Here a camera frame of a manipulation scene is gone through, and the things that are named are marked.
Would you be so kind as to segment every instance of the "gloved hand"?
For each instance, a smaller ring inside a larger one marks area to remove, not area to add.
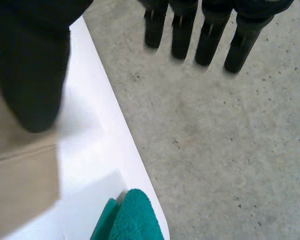
[[[168,5],[174,11],[171,53],[176,59],[187,56],[198,0],[139,0],[145,7],[145,44],[157,49],[163,34]],[[195,55],[198,64],[208,66],[217,50],[230,14],[235,9],[237,29],[225,68],[238,73],[244,65],[261,30],[294,0],[202,0],[205,16]]]
[[[93,0],[0,0],[0,93],[31,133],[59,112],[70,55],[69,26]]]

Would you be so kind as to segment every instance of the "microfiber cloth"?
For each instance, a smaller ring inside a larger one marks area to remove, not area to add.
[[[91,240],[164,240],[164,237],[149,198],[143,191],[132,189],[120,206],[114,199],[108,201]]]
[[[109,240],[164,240],[151,202],[143,191],[132,189],[127,192]]]
[[[90,240],[107,240],[119,211],[119,204],[110,198],[104,207]]]

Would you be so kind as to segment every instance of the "white sheet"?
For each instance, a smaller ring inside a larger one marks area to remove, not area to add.
[[[72,234],[71,239],[79,239],[75,235],[73,219],[69,219],[74,217],[74,212],[67,208],[84,206],[85,202],[80,200],[83,198],[78,196],[91,194],[91,186],[98,186],[96,190],[102,189],[98,183],[106,184],[103,180],[107,177],[110,182],[109,178],[116,180],[112,174],[119,171],[127,189],[137,188],[147,194],[163,236],[169,240],[166,218],[84,19],[80,17],[70,29],[71,57],[63,108],[58,121],[60,140],[57,144],[57,159],[61,201],[57,207],[49,209],[6,239],[65,239],[65,228],[70,229],[69,226],[73,231],[67,234]],[[121,183],[118,185],[119,189],[115,189],[115,192],[125,188]],[[112,193],[106,191],[100,191],[99,194],[102,201],[113,198]],[[104,206],[103,203],[96,204],[93,211],[101,213]],[[92,234],[91,228],[89,225],[84,236]]]

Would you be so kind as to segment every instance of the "gray concrete surface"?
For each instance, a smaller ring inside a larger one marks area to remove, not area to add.
[[[95,0],[84,17],[157,193],[172,240],[300,239],[300,0],[275,17],[237,77],[223,72],[235,16],[208,70],[156,54],[136,0]]]

